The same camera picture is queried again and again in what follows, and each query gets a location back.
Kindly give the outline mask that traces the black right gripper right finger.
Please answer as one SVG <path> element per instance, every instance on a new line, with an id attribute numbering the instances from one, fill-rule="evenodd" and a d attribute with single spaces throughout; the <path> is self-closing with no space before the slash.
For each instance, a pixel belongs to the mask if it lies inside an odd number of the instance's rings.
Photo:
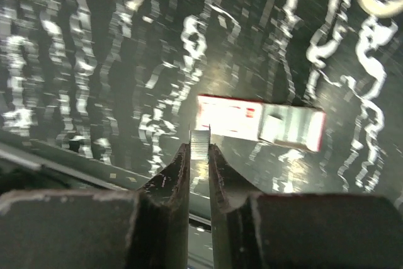
<path id="1" fill-rule="evenodd" d="M 401 268 L 402 216 L 374 195 L 267 194 L 208 152 L 215 268 Z"/>

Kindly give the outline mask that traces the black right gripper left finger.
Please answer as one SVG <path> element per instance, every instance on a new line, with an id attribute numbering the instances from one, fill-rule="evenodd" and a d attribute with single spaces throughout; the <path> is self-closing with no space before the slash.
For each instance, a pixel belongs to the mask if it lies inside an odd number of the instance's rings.
<path id="1" fill-rule="evenodd" d="M 1 195 L 2 268 L 186 268 L 190 146 L 138 190 L 58 164 L 87 190 L 11 190 Z"/>

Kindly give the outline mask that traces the grey staple strip piece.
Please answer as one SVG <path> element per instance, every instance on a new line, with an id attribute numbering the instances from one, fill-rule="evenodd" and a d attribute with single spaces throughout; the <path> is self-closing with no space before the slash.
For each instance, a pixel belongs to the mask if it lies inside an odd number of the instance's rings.
<path id="1" fill-rule="evenodd" d="M 191 160 L 208 161 L 210 148 L 210 127 L 200 130 L 190 130 L 190 157 Z"/>

